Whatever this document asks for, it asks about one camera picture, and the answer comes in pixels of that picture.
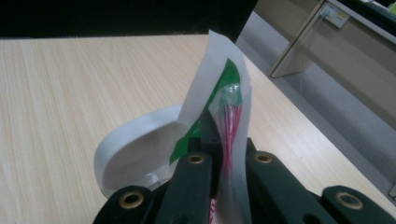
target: gray floor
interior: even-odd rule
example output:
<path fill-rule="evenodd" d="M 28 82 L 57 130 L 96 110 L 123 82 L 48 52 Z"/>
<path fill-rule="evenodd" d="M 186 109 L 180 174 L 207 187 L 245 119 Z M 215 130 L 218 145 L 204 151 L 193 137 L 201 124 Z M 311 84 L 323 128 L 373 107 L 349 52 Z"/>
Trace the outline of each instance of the gray floor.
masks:
<path fill-rule="evenodd" d="M 236 42 L 264 74 L 288 44 L 255 13 Z M 396 131 L 315 64 L 270 79 L 396 205 L 389 196 L 396 183 Z"/>

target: brass ring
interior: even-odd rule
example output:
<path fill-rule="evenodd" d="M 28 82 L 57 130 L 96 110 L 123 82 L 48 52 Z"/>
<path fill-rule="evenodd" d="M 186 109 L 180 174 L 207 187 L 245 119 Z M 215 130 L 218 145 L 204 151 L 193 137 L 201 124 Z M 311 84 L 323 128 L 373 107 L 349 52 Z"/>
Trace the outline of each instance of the brass ring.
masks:
<path fill-rule="evenodd" d="M 139 191 L 129 191 L 122 194 L 119 204 L 124 209 L 132 209 L 138 207 L 144 200 L 144 196 Z"/>
<path fill-rule="evenodd" d="M 257 154 L 254 159 L 260 163 L 270 163 L 272 161 L 272 158 L 270 156 L 264 154 Z"/>
<path fill-rule="evenodd" d="M 189 156 L 189 162 L 192 164 L 199 164 L 204 162 L 205 158 L 200 155 Z"/>
<path fill-rule="evenodd" d="M 363 202 L 358 197 L 347 192 L 338 192 L 335 195 L 335 199 L 341 205 L 350 209 L 360 210 L 364 206 Z"/>

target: wood grain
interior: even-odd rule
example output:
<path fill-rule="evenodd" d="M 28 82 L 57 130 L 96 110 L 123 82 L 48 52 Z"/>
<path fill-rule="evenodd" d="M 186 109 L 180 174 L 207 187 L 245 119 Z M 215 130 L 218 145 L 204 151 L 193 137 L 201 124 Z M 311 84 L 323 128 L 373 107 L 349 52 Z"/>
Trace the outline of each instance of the wood grain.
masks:
<path fill-rule="evenodd" d="M 106 199 L 93 155 L 107 133 L 181 104 L 207 36 L 0 41 L 0 223 L 91 223 Z M 360 190 L 396 209 L 247 60 L 249 135 L 315 193 Z"/>

